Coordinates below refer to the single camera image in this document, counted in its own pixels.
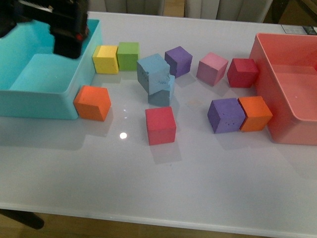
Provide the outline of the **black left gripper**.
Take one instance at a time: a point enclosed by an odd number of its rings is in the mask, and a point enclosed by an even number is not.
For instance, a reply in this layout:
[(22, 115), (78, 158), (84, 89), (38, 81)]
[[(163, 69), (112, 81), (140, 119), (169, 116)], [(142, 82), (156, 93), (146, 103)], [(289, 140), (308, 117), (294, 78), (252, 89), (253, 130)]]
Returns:
[(87, 0), (2, 0), (0, 36), (6, 36), (20, 22), (44, 22), (54, 36), (53, 53), (77, 59), (89, 32), (88, 6)]

